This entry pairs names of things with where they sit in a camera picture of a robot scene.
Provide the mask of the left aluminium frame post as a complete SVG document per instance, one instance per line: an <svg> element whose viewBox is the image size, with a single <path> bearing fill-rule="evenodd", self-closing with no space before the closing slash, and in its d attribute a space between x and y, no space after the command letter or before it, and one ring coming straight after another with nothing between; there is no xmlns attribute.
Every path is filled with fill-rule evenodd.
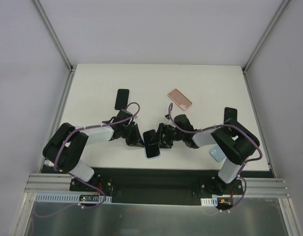
<svg viewBox="0 0 303 236"><path fill-rule="evenodd" d="M39 18L41 19L53 45L55 46L55 49L57 50L58 54L60 55L63 63L65 64L65 67L68 69L69 72L74 71L74 65L70 62L65 49L57 36L57 33L41 3L40 0L31 0L31 3L33 4Z"/></svg>

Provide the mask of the aluminium front rail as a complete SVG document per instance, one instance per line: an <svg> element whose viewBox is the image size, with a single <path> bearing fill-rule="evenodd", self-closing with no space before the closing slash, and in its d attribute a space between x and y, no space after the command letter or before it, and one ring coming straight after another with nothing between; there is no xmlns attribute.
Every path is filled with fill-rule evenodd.
<svg viewBox="0 0 303 236"><path fill-rule="evenodd" d="M25 192L73 193L70 190L72 178L67 174L30 174ZM281 178L245 178L246 196L251 198L290 198L286 180Z"/></svg>

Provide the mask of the aluminium frame post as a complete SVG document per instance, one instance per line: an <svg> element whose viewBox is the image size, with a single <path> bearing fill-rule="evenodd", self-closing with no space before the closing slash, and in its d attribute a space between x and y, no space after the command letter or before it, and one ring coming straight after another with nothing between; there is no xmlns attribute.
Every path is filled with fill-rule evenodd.
<svg viewBox="0 0 303 236"><path fill-rule="evenodd" d="M74 65L70 62L65 49L57 36L57 33L41 3L40 0L31 0L31 3L33 4L39 18L41 19L53 45L55 46L55 49L57 50L58 54L60 55L63 63L65 64L65 67L68 69L69 72L74 71Z"/></svg>
<svg viewBox="0 0 303 236"><path fill-rule="evenodd" d="M257 55L260 53L261 49L265 45L266 41L269 39L271 33L274 31L276 25L278 24L280 18L282 17L283 13L286 11L287 7L291 3L291 0L282 0L278 5L276 11L274 12L272 18L270 19L269 23L267 24L265 30L263 31L261 37L257 41L252 53L250 54L247 62L242 67L243 74L246 74L249 68L252 66L253 62L255 61Z"/></svg>

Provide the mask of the pink phone case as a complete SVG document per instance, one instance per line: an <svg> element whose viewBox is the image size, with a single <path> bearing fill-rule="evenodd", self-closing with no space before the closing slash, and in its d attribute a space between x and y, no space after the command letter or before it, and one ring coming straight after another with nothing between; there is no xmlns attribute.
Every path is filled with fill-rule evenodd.
<svg viewBox="0 0 303 236"><path fill-rule="evenodd" d="M193 103L176 88L170 91L167 95L183 111L187 110L193 105Z"/></svg>

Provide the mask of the black phone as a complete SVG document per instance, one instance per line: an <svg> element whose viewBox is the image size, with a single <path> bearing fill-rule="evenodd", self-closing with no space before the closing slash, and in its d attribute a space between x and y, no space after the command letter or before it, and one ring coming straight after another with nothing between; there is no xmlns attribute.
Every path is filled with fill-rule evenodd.
<svg viewBox="0 0 303 236"><path fill-rule="evenodd" d="M114 109L115 110L122 110L125 109L128 105L129 99L129 90L128 89L118 89Z"/></svg>
<svg viewBox="0 0 303 236"><path fill-rule="evenodd" d="M238 118L238 110L235 108L225 107L224 108L224 115L223 115L223 122L226 122L228 119L237 120Z"/></svg>

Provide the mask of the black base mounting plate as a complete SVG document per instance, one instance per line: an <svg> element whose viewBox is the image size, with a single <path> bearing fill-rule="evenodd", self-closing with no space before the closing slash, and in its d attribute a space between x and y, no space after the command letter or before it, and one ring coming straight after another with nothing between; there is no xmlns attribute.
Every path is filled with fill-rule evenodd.
<svg viewBox="0 0 303 236"><path fill-rule="evenodd" d="M113 203L198 206L210 198L216 170L95 168L89 184Z"/></svg>

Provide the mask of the right aluminium frame post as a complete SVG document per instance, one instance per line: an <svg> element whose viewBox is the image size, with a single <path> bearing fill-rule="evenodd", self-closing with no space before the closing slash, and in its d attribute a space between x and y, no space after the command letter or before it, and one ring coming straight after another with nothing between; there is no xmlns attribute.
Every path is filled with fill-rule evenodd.
<svg viewBox="0 0 303 236"><path fill-rule="evenodd" d="M276 11L274 12L272 18L270 19L269 23L267 24L265 30L263 31L261 37L257 41L252 53L250 54L247 62L242 67L243 74L246 74L249 68L252 66L253 62L255 61L257 55L260 53L261 49L265 45L266 41L269 39L271 33L274 31L276 25L278 24L280 18L282 17L283 13L286 11L287 7L291 3L291 0L282 0L278 5Z"/></svg>

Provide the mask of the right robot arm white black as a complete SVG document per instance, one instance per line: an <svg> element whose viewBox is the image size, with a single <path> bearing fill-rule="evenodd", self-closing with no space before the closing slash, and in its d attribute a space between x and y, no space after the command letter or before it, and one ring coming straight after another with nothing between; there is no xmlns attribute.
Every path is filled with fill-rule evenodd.
<svg viewBox="0 0 303 236"><path fill-rule="evenodd" d="M177 115L171 121L173 125L160 123L156 131L153 130L150 135L144 134L145 145L168 149L173 147L174 142L182 141L187 147L198 149L216 144L225 159L215 181L215 188L221 194L232 189L232 181L237 178L255 151L262 157L258 138L234 118L228 118L223 124L202 130L195 129L184 114Z"/></svg>

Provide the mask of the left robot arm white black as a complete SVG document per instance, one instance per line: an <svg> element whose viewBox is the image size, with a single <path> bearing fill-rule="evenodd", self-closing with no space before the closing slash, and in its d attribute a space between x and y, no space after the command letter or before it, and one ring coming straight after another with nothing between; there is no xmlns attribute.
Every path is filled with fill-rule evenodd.
<svg viewBox="0 0 303 236"><path fill-rule="evenodd" d="M81 186L86 191L93 191L98 179L94 177L93 168L81 160L82 153L87 145L119 138L125 139L130 147L144 147L134 115L124 109L110 120L86 128L63 123L44 147L42 155L53 163L56 171L81 179Z"/></svg>

